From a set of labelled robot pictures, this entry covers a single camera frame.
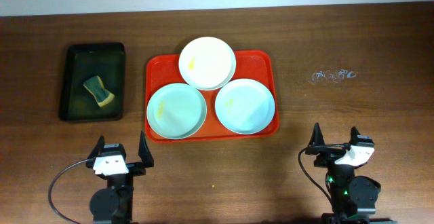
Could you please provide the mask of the pale green round plate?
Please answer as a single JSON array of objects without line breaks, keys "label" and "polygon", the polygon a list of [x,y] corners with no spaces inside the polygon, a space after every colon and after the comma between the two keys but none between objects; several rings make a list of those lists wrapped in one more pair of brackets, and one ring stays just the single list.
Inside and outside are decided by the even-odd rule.
[{"label": "pale green round plate", "polygon": [[205,98],[199,90],[185,83],[171,83],[151,96],[146,119],[159,136],[180,140],[202,127],[207,112]]}]

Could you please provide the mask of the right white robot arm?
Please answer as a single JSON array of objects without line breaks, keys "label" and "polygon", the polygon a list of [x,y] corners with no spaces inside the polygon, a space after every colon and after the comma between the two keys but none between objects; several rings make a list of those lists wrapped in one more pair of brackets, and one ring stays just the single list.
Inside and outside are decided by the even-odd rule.
[{"label": "right white robot arm", "polygon": [[347,143],[327,145],[320,126],[316,123],[308,145],[300,151],[314,155],[313,165],[326,168],[325,187],[319,185],[301,168],[305,176],[328,199],[332,214],[324,213],[321,222],[335,223],[394,223],[391,219],[372,219],[376,213],[375,203],[381,191],[381,184],[367,176],[355,175],[355,170],[366,165],[374,153],[374,141],[369,136],[351,128],[351,137]]}]

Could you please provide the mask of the green and yellow sponge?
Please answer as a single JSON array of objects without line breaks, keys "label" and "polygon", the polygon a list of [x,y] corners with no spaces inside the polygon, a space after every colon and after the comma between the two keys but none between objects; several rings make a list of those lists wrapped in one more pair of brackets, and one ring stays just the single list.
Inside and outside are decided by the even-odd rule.
[{"label": "green and yellow sponge", "polygon": [[99,107],[105,107],[115,98],[115,95],[104,87],[99,76],[90,77],[83,86],[94,97]]}]

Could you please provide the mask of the white round plate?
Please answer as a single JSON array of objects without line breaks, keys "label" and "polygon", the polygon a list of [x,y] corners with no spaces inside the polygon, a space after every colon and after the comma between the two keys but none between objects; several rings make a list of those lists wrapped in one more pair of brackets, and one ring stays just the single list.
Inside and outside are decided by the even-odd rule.
[{"label": "white round plate", "polygon": [[190,41],[182,49],[178,60],[182,78],[199,90],[221,88],[232,79],[236,67],[234,51],[216,37],[200,37]]}]

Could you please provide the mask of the light blue round plate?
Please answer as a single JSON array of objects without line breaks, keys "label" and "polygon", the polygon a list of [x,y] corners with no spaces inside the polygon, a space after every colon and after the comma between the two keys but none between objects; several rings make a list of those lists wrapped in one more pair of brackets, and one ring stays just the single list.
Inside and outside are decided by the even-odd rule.
[{"label": "light blue round plate", "polygon": [[255,134],[274,118],[276,103],[271,91],[253,79],[236,79],[223,86],[214,110],[220,123],[237,134]]}]

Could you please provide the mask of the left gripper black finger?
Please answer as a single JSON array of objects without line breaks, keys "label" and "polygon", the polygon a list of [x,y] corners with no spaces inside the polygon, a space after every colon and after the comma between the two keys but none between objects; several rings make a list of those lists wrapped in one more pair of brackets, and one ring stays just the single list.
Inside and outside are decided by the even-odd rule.
[{"label": "left gripper black finger", "polygon": [[89,154],[89,156],[87,158],[90,160],[90,159],[94,159],[94,158],[98,157],[100,155],[100,152],[104,148],[104,146],[105,146],[104,137],[100,136],[100,138],[98,139],[98,142],[96,143],[96,146],[92,149],[91,153]]},{"label": "left gripper black finger", "polygon": [[140,133],[139,147],[138,147],[138,156],[142,160],[144,165],[153,165],[154,159],[150,152],[150,149],[146,143],[145,133],[142,131]]}]

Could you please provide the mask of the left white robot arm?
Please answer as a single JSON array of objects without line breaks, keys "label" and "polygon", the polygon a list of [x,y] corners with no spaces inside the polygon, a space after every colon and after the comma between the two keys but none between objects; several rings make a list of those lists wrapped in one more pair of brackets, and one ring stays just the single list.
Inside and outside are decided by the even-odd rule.
[{"label": "left white robot arm", "polygon": [[103,136],[98,139],[85,163],[107,183],[107,187],[98,190],[90,200],[94,223],[132,222],[134,177],[144,176],[146,169],[154,166],[143,132],[140,133],[138,156],[139,162],[127,163],[122,144],[107,145]]}]

